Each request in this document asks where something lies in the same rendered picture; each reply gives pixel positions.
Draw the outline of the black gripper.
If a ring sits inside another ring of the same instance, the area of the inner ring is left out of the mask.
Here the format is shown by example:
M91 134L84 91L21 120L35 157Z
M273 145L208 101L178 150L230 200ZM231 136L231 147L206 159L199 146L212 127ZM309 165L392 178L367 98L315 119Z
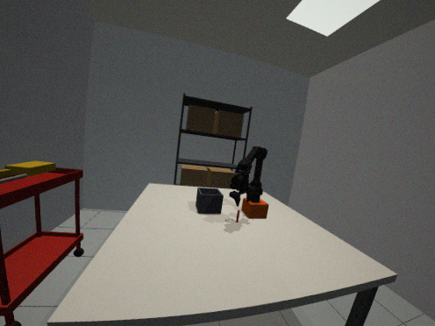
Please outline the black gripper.
M248 187L249 186L249 187ZM255 187L250 186L250 183L243 183L239 185L239 192L232 191L229 196L233 198L236 202L237 207L240 203L240 195L243 195L246 193L246 202L249 202L253 195L257 192L257 189Z

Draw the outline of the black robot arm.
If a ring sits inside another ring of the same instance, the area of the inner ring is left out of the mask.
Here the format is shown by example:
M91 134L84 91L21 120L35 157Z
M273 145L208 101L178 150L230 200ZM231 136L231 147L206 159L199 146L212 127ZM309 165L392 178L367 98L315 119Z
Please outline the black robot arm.
M255 187L257 192L253 195L250 202L260 202L260 196L262 195L262 184L260 181L261 171L263 166L263 160L267 157L267 149L260 146L253 146L253 149L246 158L242 159L236 168L234 177L232 178L231 189L239 191L239 185L249 182L249 174L252 169L252 163L256 158L256 166L253 181L250 182L250 186ZM241 170L241 171L239 171ZM244 171L244 172L243 172Z

